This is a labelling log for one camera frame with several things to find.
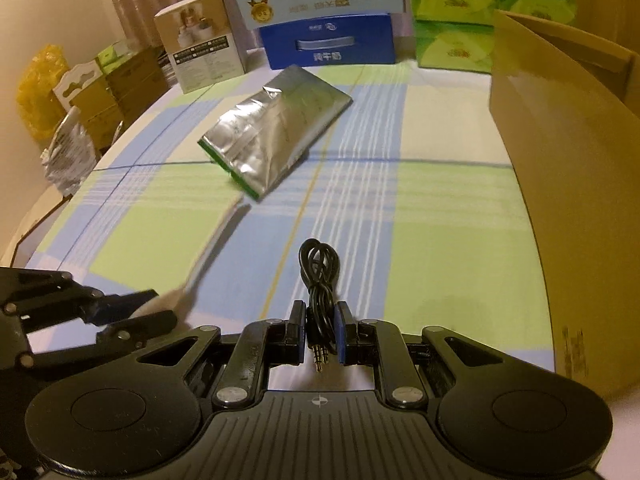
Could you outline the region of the silver green foil pouch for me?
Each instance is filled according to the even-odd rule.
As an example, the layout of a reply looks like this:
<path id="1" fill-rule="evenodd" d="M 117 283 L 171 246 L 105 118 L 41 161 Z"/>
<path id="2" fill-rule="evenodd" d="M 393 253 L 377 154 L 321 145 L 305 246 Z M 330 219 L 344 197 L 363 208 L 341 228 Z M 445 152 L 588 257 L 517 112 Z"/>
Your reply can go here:
<path id="1" fill-rule="evenodd" d="M 291 65 L 222 114 L 198 145 L 261 200 L 351 105 L 347 93 Z"/>

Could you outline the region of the silver crumpled bag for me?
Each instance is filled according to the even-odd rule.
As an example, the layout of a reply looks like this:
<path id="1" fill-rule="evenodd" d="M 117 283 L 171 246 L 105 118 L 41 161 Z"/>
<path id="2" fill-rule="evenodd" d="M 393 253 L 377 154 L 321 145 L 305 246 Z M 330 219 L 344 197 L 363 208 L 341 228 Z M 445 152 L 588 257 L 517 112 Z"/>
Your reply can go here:
<path id="1" fill-rule="evenodd" d="M 44 176 L 63 196 L 74 195 L 96 166 L 96 149 L 80 122 L 80 110 L 72 106 L 42 152 Z"/>

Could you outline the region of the checkered tablecloth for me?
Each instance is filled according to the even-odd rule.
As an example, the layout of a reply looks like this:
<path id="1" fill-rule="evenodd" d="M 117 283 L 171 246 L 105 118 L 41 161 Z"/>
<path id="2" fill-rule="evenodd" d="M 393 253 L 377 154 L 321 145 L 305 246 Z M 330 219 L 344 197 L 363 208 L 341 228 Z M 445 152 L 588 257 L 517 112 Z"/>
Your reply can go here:
<path id="1" fill-rule="evenodd" d="M 439 325 L 553 365 L 544 279 L 524 200 L 488 110 L 486 75 L 394 65 L 318 75 L 352 105 L 252 208 L 198 289 L 190 324 L 237 333 L 306 297 L 307 238 L 341 259 L 338 296 L 403 332 Z M 270 81 L 248 74 L 172 89 L 106 153 L 29 265 L 108 294 L 179 287 L 222 216 L 246 197 L 198 140 Z"/>

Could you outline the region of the yellow plastic bag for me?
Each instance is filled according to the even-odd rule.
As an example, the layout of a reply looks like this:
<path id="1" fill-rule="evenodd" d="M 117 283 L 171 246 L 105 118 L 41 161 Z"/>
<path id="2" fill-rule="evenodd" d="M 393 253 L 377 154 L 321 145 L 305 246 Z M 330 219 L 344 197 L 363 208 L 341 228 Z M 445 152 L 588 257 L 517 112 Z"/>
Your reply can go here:
<path id="1" fill-rule="evenodd" d="M 18 114 L 40 150 L 66 115 L 53 89 L 70 70 L 61 46 L 47 44 L 30 61 L 16 92 Z"/>

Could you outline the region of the brown cardboard box stack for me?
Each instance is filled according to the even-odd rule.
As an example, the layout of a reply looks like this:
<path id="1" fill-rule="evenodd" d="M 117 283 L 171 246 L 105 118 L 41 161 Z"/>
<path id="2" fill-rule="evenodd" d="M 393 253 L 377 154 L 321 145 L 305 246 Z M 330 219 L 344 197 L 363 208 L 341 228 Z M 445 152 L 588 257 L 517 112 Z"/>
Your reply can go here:
<path id="1" fill-rule="evenodd" d="M 53 93 L 66 110 L 78 108 L 81 125 L 96 151 L 103 154 L 117 131 L 124 132 L 168 90 L 156 50 L 147 48 L 108 73 L 96 60 L 77 64 L 62 76 Z"/>

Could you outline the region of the white humidifier product box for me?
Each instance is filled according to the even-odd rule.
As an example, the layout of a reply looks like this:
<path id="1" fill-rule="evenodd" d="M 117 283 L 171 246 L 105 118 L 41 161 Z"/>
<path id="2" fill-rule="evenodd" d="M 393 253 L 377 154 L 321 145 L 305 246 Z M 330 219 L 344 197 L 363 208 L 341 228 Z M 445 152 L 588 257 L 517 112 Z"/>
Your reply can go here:
<path id="1" fill-rule="evenodd" d="M 234 0 L 181 0 L 159 10 L 154 23 L 184 93 L 245 73 L 246 42 Z"/>

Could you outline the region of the green tissue pack bundle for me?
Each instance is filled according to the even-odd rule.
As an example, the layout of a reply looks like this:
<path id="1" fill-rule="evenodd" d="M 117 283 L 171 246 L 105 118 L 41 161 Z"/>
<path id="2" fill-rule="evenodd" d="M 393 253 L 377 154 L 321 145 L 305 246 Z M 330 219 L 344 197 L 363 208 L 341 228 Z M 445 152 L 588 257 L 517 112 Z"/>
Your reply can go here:
<path id="1" fill-rule="evenodd" d="M 575 0 L 410 0 L 416 62 L 423 68 L 491 72 L 494 14 L 506 11 L 565 25 Z"/>

